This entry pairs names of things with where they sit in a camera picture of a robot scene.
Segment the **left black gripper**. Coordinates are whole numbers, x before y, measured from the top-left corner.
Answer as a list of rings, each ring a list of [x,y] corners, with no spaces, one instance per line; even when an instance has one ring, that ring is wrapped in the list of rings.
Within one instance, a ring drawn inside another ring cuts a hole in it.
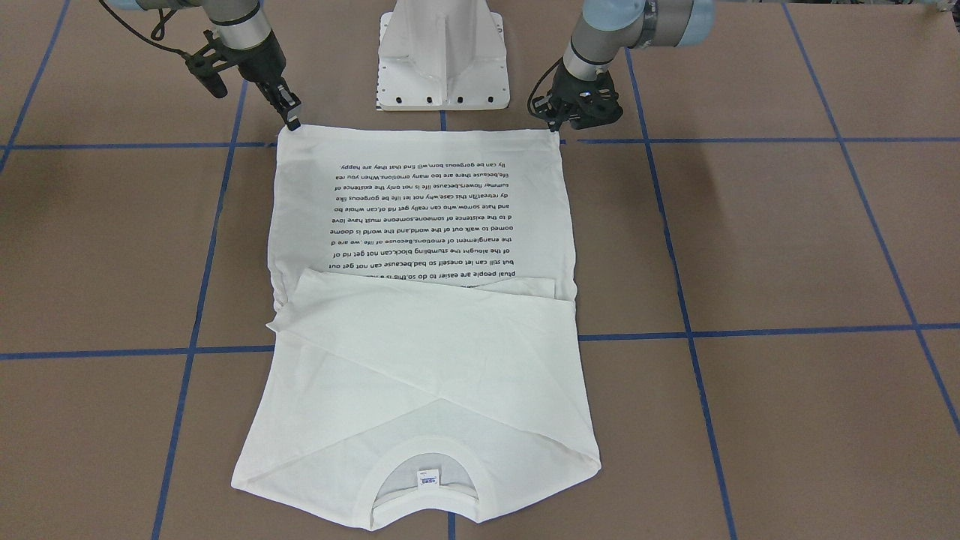
[[[610,73],[602,72],[593,81],[583,81],[556,69],[552,88],[546,95],[543,119],[549,130],[558,132],[567,122],[574,130],[611,125],[621,119],[623,109]]]

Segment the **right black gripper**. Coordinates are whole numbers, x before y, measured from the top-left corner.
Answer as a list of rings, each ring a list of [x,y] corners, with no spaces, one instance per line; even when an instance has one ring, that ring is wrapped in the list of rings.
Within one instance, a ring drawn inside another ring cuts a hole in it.
[[[291,92],[284,79],[286,58],[276,37],[267,37],[257,46],[237,53],[238,69],[243,78],[270,95],[270,103],[293,132],[301,127],[299,113],[302,102]]]

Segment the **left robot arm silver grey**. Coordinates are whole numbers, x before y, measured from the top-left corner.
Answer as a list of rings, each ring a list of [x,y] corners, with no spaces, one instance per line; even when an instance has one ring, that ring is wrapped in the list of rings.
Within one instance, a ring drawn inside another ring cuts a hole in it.
[[[691,46],[705,41],[716,19],[713,1],[586,1],[562,58],[548,72],[543,96],[531,94],[531,116],[557,132],[610,125],[622,116],[611,62],[624,49]]]

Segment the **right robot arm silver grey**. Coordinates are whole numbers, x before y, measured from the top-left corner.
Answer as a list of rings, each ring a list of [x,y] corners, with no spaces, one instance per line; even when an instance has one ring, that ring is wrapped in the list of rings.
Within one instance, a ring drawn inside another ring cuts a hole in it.
[[[227,96],[220,72],[236,66],[246,81],[254,83],[277,110],[286,127],[301,126],[302,102],[284,79],[286,58],[260,1],[103,1],[107,13],[135,37],[158,49],[181,57],[188,70],[216,98]],[[119,15],[116,9],[157,11],[165,24],[178,11],[201,7],[211,23],[206,44],[196,52],[185,52],[144,37]]]

